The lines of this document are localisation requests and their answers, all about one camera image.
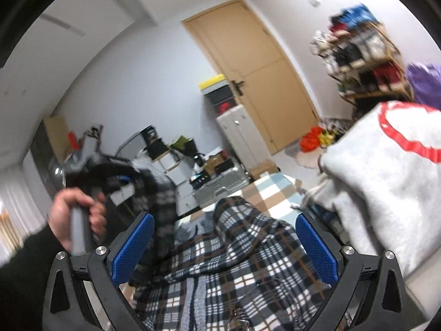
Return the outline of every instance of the screw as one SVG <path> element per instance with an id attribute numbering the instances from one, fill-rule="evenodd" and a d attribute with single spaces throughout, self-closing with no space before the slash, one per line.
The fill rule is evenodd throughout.
<path id="1" fill-rule="evenodd" d="M 384 253 L 385 257 L 389 260 L 393 260 L 395 258 L 395 254 L 393 252 L 390 252 L 389 250 Z"/>
<path id="2" fill-rule="evenodd" d="M 343 248 L 343 252 L 344 252 L 346 255 L 352 255 L 353 253 L 355 253 L 355 249 L 354 249 L 352 246 L 345 246 L 345 247 Z"/>
<path id="3" fill-rule="evenodd" d="M 103 255 L 103 254 L 106 253 L 106 251 L 107 251 L 107 248 L 106 248 L 105 246 L 98 246 L 98 247 L 96 248 L 96 250 L 95 250 L 95 252 L 96 252 L 98 255 Z"/>
<path id="4" fill-rule="evenodd" d="M 65 252 L 59 252 L 57 254 L 57 259 L 58 260 L 63 260 L 66 257 L 66 253 Z"/>

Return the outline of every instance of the blue plastic bag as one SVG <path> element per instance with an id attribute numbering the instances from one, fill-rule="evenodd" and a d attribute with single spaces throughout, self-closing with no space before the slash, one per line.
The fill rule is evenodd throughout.
<path id="1" fill-rule="evenodd" d="M 411 63 L 406 76 L 414 89 L 416 102 L 441 109 L 441 66 Z"/>

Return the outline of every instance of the door frame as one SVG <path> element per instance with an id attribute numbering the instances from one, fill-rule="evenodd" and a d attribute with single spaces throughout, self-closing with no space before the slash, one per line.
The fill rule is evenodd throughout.
<path id="1" fill-rule="evenodd" d="M 317 109 L 314 105 L 314 103 L 312 102 L 312 99 L 308 93 L 308 91 L 306 90 L 306 87 L 302 81 L 302 79 L 300 78 L 299 74 L 297 73 L 297 71 L 295 70 L 294 66 L 292 65 L 292 62 L 290 61 L 290 59 L 288 58 L 287 54 L 285 53 L 284 49 L 280 46 L 279 42 L 275 39 L 274 35 L 268 30 L 267 26 L 263 23 L 263 21 L 255 14 L 255 12 L 250 8 L 250 6 L 248 6 L 248 4 L 246 3 L 245 0 L 230 0 L 230 1 L 226 1 L 224 3 L 221 3 L 219 5 L 210 7 L 209 9 L 206 9 L 196 15 L 193 15 L 185 20 L 182 21 L 182 24 L 184 25 L 184 27 L 186 28 L 186 30 L 189 32 L 189 34 L 194 38 L 194 40 L 196 41 L 196 43 L 198 44 L 198 46 L 202 49 L 202 51 L 205 53 L 206 57 L 208 58 L 208 60 L 210 61 L 210 64 L 213 66 L 214 70 L 218 73 L 218 74 L 223 74 L 224 76 L 227 76 L 226 73 L 222 70 L 221 66 L 218 65 L 215 57 L 211 54 L 211 51 L 205 46 L 202 38 L 199 36 L 198 32 L 196 30 L 194 30 L 191 25 L 190 22 L 197 19 L 200 16 L 203 16 L 205 14 L 208 14 L 212 11 L 215 11 L 217 9 L 220 9 L 222 7 L 234 4 L 234 3 L 240 3 L 242 4 L 242 6 L 247 9 L 250 14 L 254 17 L 254 19 L 259 23 L 259 25 L 262 27 L 262 29 L 264 30 L 264 32 L 269 36 L 269 38 L 272 40 L 272 42 L 275 44 L 275 46 L 277 47 L 277 49 L 279 50 L 279 52 L 281 53 L 282 57 L 285 59 L 285 61 L 288 63 L 288 65 L 290 66 L 291 71 L 293 72 L 295 78 L 298 80 L 299 85 L 302 88 L 302 91 L 304 93 L 304 95 L 306 96 L 306 100 L 308 101 L 308 104 L 311 108 L 312 114 L 314 115 L 316 121 L 318 122 L 319 120 L 319 114 L 317 112 Z M 236 100 L 237 103 L 239 104 L 243 104 L 241 103 L 240 97 L 237 95 L 237 92 L 234 89 L 234 86 L 231 85 L 231 81 L 228 81 L 230 84 L 230 88 L 233 92 L 234 98 Z"/>

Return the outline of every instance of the shirt sleeve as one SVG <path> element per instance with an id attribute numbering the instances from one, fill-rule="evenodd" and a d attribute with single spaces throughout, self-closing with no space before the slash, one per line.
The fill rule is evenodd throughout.
<path id="1" fill-rule="evenodd" d="M 63 247 L 49 225 L 28 237 L 23 248 L 0 268 L 0 317 L 8 330 L 41 330 L 46 284 Z"/>

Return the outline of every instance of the person's left hand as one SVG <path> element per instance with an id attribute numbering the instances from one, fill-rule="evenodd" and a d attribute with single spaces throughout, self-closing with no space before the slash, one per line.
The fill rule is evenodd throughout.
<path id="1" fill-rule="evenodd" d="M 92 231 L 98 236 L 102 236 L 106 229 L 105 207 L 103 193 L 98 195 L 98 202 L 86 195 L 78 188 L 66 188 L 60 191 L 54 198 L 54 203 L 49 215 L 48 224 L 53 234 L 58 239 L 66 251 L 71 251 L 71 208 L 75 204 L 89 209 L 90 226 Z"/>

